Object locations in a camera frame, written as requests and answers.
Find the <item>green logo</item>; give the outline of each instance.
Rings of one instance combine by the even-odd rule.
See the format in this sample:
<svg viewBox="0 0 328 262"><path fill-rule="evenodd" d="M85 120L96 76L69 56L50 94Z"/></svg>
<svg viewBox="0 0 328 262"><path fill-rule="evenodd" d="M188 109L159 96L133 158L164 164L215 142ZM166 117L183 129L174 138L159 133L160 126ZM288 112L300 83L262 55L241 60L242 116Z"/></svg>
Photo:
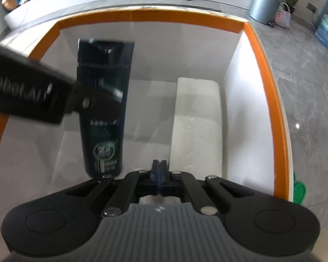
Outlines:
<svg viewBox="0 0 328 262"><path fill-rule="evenodd" d="M94 156L98 160L109 161L115 154L115 142L101 142L94 147Z"/></svg>

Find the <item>gray trash can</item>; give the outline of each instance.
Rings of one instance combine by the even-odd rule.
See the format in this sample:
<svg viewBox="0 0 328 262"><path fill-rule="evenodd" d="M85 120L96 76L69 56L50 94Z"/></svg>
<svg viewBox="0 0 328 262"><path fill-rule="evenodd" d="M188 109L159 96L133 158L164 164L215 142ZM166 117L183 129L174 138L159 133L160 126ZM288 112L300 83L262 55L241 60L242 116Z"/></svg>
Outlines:
<svg viewBox="0 0 328 262"><path fill-rule="evenodd" d="M280 0L253 0L251 2L249 15L262 24L273 21Z"/></svg>

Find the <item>black bottle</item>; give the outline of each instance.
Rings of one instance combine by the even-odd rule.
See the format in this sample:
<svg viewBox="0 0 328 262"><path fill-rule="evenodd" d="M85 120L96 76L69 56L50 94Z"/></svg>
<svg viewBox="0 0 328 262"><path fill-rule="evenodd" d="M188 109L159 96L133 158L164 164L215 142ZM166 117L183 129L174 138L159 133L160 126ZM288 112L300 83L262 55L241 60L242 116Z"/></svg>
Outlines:
<svg viewBox="0 0 328 262"><path fill-rule="evenodd" d="M79 115L87 173L117 176L122 170L125 108L134 44L113 41L82 41L78 45L77 79L112 92L121 101L120 117L107 122L107 111L97 107Z"/></svg>

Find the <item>marble floor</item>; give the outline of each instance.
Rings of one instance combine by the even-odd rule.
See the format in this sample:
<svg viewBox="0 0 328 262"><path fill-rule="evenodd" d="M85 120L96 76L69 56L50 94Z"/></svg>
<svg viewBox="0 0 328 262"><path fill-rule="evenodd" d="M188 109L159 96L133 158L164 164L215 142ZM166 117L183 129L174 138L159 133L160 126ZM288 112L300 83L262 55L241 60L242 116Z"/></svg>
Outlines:
<svg viewBox="0 0 328 262"><path fill-rule="evenodd" d="M328 49L296 22L290 30L252 23L281 91L303 205L328 228Z"/></svg>

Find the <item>gray ribbed plate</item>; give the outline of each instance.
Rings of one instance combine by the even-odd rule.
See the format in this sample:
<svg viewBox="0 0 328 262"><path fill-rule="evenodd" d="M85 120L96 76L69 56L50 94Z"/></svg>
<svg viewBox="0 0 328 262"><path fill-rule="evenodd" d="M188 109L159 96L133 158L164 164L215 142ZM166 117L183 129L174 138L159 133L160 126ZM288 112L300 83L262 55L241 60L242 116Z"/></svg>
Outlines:
<svg viewBox="0 0 328 262"><path fill-rule="evenodd" d="M118 217L102 219L88 242L74 251L48 258L11 253L5 262L319 262L310 251L268 257L235 242L218 217L194 211L191 203L131 204Z"/></svg>

